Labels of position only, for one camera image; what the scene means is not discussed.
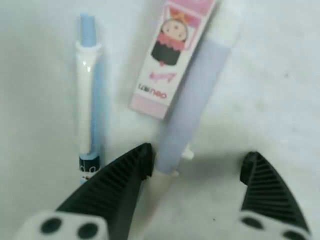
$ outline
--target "pen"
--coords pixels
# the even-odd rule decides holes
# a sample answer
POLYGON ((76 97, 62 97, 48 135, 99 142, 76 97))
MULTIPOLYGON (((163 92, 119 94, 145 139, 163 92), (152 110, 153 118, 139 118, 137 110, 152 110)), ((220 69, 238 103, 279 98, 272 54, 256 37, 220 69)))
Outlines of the pen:
POLYGON ((100 169, 99 146, 94 130, 94 85, 96 65, 102 55, 97 43, 95 18, 86 13, 80 16, 80 42, 76 43, 76 69, 78 87, 78 141, 81 183, 89 180, 100 169))

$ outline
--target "white pen barrel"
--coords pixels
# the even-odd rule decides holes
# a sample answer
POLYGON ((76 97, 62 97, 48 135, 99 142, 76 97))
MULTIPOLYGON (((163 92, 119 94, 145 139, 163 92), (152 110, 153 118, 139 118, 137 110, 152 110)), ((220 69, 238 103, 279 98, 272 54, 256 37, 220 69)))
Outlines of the white pen barrel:
POLYGON ((82 47, 77 43, 76 48, 79 153, 86 155, 92 145, 93 78, 101 45, 82 47))

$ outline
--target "eraser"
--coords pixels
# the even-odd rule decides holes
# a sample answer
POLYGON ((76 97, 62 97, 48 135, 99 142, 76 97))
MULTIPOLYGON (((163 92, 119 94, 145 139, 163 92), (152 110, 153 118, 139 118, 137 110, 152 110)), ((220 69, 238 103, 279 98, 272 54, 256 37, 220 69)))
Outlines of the eraser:
POLYGON ((130 107, 163 119, 189 65, 215 0, 167 0, 130 107))

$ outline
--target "white surface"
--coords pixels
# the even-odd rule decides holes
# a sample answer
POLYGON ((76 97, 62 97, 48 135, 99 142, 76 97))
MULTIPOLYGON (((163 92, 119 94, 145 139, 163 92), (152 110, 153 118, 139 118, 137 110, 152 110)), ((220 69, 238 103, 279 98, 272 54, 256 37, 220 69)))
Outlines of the white surface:
MULTIPOLYGON (((107 51, 107 159, 146 141, 157 143, 164 124, 127 106, 161 5, 2 1, 1 239, 11 239, 26 217, 56 208, 79 186, 74 43, 81 10, 96 15, 107 51)), ((252 149, 280 170, 320 238, 319 8, 316 1, 249 1, 192 145, 197 159, 206 157, 184 166, 152 223, 161 227, 150 230, 154 239, 226 236, 244 192, 235 159, 252 149)))

